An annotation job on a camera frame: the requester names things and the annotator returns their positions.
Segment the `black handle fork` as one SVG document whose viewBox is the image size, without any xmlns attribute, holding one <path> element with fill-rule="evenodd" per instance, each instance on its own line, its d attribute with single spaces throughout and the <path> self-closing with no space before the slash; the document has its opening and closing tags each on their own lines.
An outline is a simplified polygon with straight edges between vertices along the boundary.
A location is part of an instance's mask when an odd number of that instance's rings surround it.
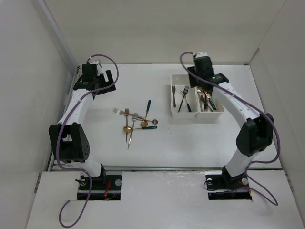
<svg viewBox="0 0 305 229">
<path fill-rule="evenodd" d="M 186 86 L 184 87 L 184 90 L 183 90 L 183 91 L 185 91 L 185 92 L 188 94 L 188 91 L 189 91 L 189 86 L 188 86 L 188 85 L 186 85 Z M 181 110 L 181 107 L 182 107 L 183 101 L 185 101 L 185 100 L 184 100 L 184 95 L 183 95 L 183 98 L 182 98 L 182 100 L 181 100 L 181 103 L 180 103 L 180 106 L 179 106 L 178 112 L 180 112 L 180 110 Z"/>
</svg>

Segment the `brown wooden fork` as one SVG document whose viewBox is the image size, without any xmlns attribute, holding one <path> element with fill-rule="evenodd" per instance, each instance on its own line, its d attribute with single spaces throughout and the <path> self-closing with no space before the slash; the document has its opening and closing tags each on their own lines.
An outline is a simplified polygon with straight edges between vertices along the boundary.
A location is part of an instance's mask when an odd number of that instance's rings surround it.
<svg viewBox="0 0 305 229">
<path fill-rule="evenodd" d="M 173 94 L 173 107 L 176 107 L 176 99 L 175 99 L 176 88 L 175 85 L 172 85 L 172 94 Z"/>
</svg>

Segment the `silver fork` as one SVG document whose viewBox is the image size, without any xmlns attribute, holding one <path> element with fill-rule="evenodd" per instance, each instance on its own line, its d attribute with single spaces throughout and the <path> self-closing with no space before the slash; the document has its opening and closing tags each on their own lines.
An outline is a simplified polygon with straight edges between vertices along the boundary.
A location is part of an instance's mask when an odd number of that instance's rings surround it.
<svg viewBox="0 0 305 229">
<path fill-rule="evenodd" d="M 132 141 L 132 135 L 133 135 L 133 130 L 134 130 L 134 126 L 135 126 L 135 122 L 137 121 L 138 119 L 138 113 L 134 113 L 133 116 L 132 116 L 132 121 L 133 121 L 133 124 L 132 124 L 132 129 L 131 129 L 131 133 L 130 133 L 130 137 L 129 137 L 129 141 L 128 141 L 128 148 L 130 147 L 130 144 L 131 144 L 131 141 Z"/>
<path fill-rule="evenodd" d="M 129 113 L 125 113 L 125 111 L 119 110 L 117 108 L 114 108 L 113 111 L 118 115 L 129 115 Z M 144 117 L 140 115 L 138 116 L 138 118 L 142 120 L 144 119 Z"/>
</svg>

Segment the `rose gold fork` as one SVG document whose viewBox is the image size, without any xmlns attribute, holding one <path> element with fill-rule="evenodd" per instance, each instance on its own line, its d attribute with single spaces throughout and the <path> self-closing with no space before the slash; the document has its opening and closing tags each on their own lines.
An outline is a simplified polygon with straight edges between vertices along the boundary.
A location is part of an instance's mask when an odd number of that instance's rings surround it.
<svg viewBox="0 0 305 229">
<path fill-rule="evenodd" d="M 126 108 L 126 109 L 125 109 L 125 113 L 130 113 L 129 108 Z M 127 140 L 128 140 L 128 116 L 129 116 L 129 114 L 125 114 L 124 116 L 125 116 L 125 118 L 126 118 L 126 125 L 125 125 L 125 127 L 123 128 L 123 130 L 124 130 L 124 132 L 125 132 L 126 143 L 127 143 Z"/>
</svg>

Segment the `gold spoon green handle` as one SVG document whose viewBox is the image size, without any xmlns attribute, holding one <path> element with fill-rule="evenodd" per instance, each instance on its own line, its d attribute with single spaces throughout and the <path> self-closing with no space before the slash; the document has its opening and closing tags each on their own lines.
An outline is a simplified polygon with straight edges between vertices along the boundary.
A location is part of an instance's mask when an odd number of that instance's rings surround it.
<svg viewBox="0 0 305 229">
<path fill-rule="evenodd" d="M 139 128 L 132 128 L 130 126 L 125 126 L 123 128 L 123 131 L 126 133 L 131 133 L 133 130 L 150 130 L 150 129 L 157 129 L 158 126 L 153 125 L 153 126 L 146 126 L 146 127 L 139 127 Z"/>
</svg>

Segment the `silver spoon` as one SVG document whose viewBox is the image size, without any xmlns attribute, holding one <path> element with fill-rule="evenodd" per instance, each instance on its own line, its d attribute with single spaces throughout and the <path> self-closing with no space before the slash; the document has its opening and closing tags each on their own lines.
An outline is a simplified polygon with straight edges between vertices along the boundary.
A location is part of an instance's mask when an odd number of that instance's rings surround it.
<svg viewBox="0 0 305 229">
<path fill-rule="evenodd" d="M 204 112 L 205 111 L 205 99 L 201 92 L 197 92 L 197 94 L 198 94 L 198 100 L 199 100 L 201 112 Z"/>
</svg>

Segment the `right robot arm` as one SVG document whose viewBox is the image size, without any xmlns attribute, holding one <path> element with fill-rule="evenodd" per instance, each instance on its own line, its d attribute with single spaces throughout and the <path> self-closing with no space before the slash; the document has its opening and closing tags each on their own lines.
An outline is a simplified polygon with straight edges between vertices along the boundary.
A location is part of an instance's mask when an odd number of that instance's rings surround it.
<svg viewBox="0 0 305 229">
<path fill-rule="evenodd" d="M 191 86 L 201 87 L 219 101 L 240 127 L 235 141 L 237 150 L 221 174 L 222 185 L 231 188 L 242 178 L 250 162 L 271 145 L 273 117 L 270 114 L 261 115 L 243 103 L 229 79 L 222 73 L 214 73 L 211 58 L 205 52 L 195 54 L 193 61 L 194 66 L 187 69 Z"/>
</svg>

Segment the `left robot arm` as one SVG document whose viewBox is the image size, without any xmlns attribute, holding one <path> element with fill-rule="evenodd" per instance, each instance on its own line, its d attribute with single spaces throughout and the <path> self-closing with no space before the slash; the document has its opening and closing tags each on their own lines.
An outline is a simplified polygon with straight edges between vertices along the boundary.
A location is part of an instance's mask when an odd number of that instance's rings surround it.
<svg viewBox="0 0 305 229">
<path fill-rule="evenodd" d="M 49 136 L 54 158 L 58 164 L 70 164 L 91 176 L 90 183 L 96 189 L 105 187 L 107 178 L 102 164 L 90 155 L 90 144 L 82 123 L 95 97 L 116 90 L 112 73 L 102 72 L 98 61 L 83 64 L 81 74 L 73 86 L 71 100 L 63 117 L 55 125 L 50 125 Z"/>
</svg>

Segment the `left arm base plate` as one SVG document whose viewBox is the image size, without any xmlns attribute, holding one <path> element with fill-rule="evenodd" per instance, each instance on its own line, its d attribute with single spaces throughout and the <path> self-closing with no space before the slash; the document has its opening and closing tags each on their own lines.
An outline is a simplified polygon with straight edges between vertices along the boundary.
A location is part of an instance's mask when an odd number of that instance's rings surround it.
<svg viewBox="0 0 305 229">
<path fill-rule="evenodd" d="M 86 200 L 89 192 L 89 178 L 81 175 L 80 179 L 76 179 L 79 183 L 77 200 Z M 122 174 L 106 174 L 102 178 L 92 178 L 92 189 L 89 200 L 121 200 Z"/>
</svg>

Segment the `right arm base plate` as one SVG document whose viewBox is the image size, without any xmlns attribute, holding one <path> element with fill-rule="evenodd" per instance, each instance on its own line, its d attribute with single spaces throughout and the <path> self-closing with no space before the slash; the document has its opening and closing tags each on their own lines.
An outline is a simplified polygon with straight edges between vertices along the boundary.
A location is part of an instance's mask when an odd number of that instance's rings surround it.
<svg viewBox="0 0 305 229">
<path fill-rule="evenodd" d="M 252 200 L 246 175 L 226 183 L 222 174 L 206 174 L 204 188 L 209 200 Z"/>
</svg>

